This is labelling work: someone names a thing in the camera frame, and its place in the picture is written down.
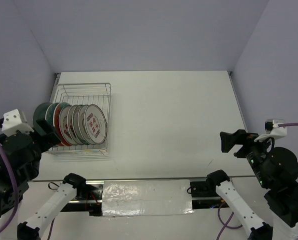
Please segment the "dark green plate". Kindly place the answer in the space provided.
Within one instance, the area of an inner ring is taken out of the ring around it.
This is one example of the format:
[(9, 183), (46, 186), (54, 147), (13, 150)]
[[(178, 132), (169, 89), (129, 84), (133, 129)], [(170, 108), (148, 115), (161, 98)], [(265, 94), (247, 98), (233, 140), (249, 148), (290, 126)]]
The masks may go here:
[(45, 119), (45, 114), (48, 107), (51, 105), (50, 102), (43, 102), (41, 103), (34, 111), (33, 114), (33, 128), (34, 130), (39, 133), (41, 136), (45, 134), (42, 127), (37, 123), (39, 119)]

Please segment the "white plate red characters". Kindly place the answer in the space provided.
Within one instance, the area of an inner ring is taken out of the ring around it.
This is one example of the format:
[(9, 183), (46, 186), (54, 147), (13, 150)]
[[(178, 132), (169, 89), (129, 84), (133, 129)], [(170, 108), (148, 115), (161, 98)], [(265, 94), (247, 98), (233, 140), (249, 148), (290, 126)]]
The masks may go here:
[(59, 128), (60, 128), (60, 134), (63, 138), (63, 144), (65, 146), (72, 146), (72, 143), (71, 143), (71, 135), (70, 133), (68, 132), (68, 129), (67, 129), (67, 113), (68, 113), (68, 110), (69, 108), (71, 107), (70, 104), (68, 103), (64, 103), (64, 102), (61, 102), (60, 103), (60, 112), (59, 112)]
[(84, 112), (84, 122), (89, 138), (97, 145), (105, 142), (107, 137), (107, 121), (101, 108), (88, 105)]

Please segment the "red and teal floral plate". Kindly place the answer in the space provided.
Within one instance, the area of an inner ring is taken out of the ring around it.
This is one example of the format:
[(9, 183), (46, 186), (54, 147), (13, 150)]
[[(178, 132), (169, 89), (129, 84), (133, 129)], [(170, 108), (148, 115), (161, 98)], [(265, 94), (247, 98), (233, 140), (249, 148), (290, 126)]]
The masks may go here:
[(61, 129), (60, 129), (60, 125), (59, 125), (59, 116), (60, 116), (61, 110), (67, 106), (70, 106), (70, 104), (68, 104), (66, 102), (60, 102), (56, 105), (56, 107), (54, 109), (54, 113), (53, 113), (53, 125), (54, 125), (56, 132), (61, 140), (61, 143), (59, 143), (58, 145), (66, 146), (66, 147), (70, 146), (70, 144), (65, 140), (65, 138), (61, 134)]

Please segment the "white plate grey flower outline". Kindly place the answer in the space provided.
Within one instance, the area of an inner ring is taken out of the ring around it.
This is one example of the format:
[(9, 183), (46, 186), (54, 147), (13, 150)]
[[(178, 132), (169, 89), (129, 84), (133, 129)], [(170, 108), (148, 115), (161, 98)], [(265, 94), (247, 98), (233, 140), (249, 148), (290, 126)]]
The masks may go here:
[(86, 145), (90, 145), (89, 141), (85, 137), (86, 132), (83, 127), (84, 113), (85, 113), (86, 108), (87, 108), (87, 105), (85, 104), (85, 105), (82, 105), (81, 108), (79, 109), (78, 114), (77, 114), (77, 122), (78, 122), (78, 128), (79, 128), (80, 134), (82, 136), (82, 139), (84, 140)]

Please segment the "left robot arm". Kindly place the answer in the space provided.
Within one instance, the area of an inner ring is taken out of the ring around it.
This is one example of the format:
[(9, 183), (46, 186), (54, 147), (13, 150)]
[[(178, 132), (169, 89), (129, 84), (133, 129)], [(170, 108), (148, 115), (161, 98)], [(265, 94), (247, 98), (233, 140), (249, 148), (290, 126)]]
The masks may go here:
[[(0, 119), (0, 127), (6, 123)], [(18, 222), (18, 210), (28, 182), (39, 174), (42, 153), (60, 142), (55, 128), (46, 120), (37, 124), (43, 134), (23, 123), (24, 131), (17, 129), (7, 136), (0, 135), (0, 240), (38, 240), (61, 210), (72, 200), (82, 199), (87, 193), (85, 178), (70, 173), (50, 199), (30, 218)]]

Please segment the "metal wire dish rack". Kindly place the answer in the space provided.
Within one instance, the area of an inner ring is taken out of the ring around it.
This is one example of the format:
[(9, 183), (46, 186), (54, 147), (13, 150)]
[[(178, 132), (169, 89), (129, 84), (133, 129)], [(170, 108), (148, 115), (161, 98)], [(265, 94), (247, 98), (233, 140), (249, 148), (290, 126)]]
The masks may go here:
[[(70, 105), (97, 105), (107, 123), (110, 122), (111, 84), (110, 83), (65, 83), (54, 87), (51, 103), (65, 102)], [(108, 152), (108, 139), (101, 144), (58, 146), (47, 153), (54, 156), (105, 156)]]

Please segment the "black metal base rail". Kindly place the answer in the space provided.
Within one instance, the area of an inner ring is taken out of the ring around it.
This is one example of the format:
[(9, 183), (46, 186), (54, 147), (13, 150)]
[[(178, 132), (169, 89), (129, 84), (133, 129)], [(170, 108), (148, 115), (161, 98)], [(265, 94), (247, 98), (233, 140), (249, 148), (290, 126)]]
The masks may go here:
[[(67, 203), (61, 212), (86, 212), (93, 217), (103, 216), (104, 183), (88, 182), (86, 190), (88, 192), (75, 197)], [(210, 189), (205, 180), (191, 180), (186, 192), (190, 196), (193, 210), (229, 207), (219, 195)]]

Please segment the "white plate blue rim lettering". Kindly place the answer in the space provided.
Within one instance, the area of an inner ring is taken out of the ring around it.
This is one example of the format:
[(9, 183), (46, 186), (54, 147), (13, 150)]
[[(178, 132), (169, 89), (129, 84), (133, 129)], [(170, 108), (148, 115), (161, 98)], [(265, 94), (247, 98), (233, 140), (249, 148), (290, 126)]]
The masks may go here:
[(74, 110), (76, 109), (77, 105), (73, 105), (70, 107), (69, 112), (68, 112), (68, 117), (67, 117), (67, 125), (68, 125), (68, 129), (71, 135), (71, 138), (73, 139), (73, 141), (75, 142), (76, 145), (80, 145), (80, 141), (76, 136), (74, 127), (73, 127), (73, 113)]

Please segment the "silver foil tape patch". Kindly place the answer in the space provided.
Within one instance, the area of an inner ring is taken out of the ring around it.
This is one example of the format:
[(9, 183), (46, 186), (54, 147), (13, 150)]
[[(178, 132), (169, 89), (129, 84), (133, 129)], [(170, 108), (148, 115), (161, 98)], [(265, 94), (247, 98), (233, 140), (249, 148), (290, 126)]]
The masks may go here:
[(102, 215), (106, 217), (175, 216), (192, 214), (190, 182), (178, 180), (106, 181)]

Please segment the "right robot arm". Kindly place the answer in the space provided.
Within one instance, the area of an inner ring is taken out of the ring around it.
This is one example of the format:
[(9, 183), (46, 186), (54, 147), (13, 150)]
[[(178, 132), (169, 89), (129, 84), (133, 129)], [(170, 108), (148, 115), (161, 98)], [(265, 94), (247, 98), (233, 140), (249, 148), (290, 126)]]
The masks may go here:
[(235, 157), (247, 159), (260, 186), (267, 189), (264, 198), (273, 213), (273, 225), (261, 219), (237, 192), (223, 170), (207, 175), (206, 190), (219, 195), (243, 226), (249, 240), (298, 240), (298, 160), (284, 148), (275, 147), (277, 135), (258, 135), (243, 129), (220, 132), (221, 151), (241, 148)]

